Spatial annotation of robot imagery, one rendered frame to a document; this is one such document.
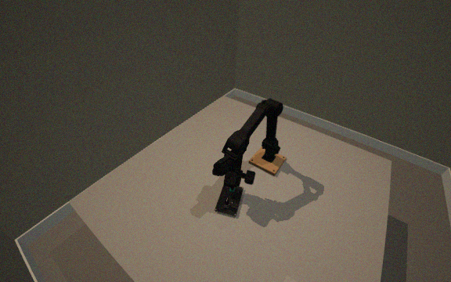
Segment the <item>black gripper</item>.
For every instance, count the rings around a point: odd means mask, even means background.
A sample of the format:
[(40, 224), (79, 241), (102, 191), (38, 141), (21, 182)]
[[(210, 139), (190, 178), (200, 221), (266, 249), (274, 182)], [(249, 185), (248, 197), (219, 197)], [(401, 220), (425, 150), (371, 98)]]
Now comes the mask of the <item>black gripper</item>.
[[(242, 165), (242, 164), (241, 164)], [(239, 172), (239, 177), (240, 177), (240, 179), (242, 178), (242, 179), (245, 179), (244, 180), (244, 182), (246, 183), (246, 184), (250, 184), (250, 185), (253, 185), (254, 184), (254, 177), (255, 177), (255, 172), (252, 172), (252, 171), (248, 171), (247, 170), (247, 174), (245, 174), (245, 173), (243, 173), (243, 171), (241, 170), (241, 165), (240, 166), (237, 166), (237, 167), (234, 167), (234, 168), (232, 168), (231, 169), (231, 171), (238, 171)], [(216, 175), (216, 176), (219, 176), (216, 172), (215, 172), (215, 170), (213, 169), (212, 170), (212, 174), (213, 175)]]

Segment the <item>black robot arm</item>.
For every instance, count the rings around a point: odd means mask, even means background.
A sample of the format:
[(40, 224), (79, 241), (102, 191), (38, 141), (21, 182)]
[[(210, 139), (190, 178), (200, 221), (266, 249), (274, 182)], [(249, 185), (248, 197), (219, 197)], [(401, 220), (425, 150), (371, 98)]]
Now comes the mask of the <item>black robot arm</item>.
[[(278, 141), (276, 138), (277, 116), (282, 112), (283, 104), (272, 99), (264, 99), (256, 106), (253, 114), (247, 119), (243, 127), (234, 132), (226, 141), (222, 149), (224, 157), (214, 163), (215, 172), (224, 176), (224, 186), (238, 187), (241, 179), (238, 171), (231, 171), (232, 168), (242, 164), (244, 152), (247, 150), (250, 137), (259, 126), (265, 116), (267, 116), (266, 138), (262, 142), (265, 154), (262, 159), (273, 163), (276, 154), (279, 153)], [(231, 150), (227, 150), (230, 148)]]

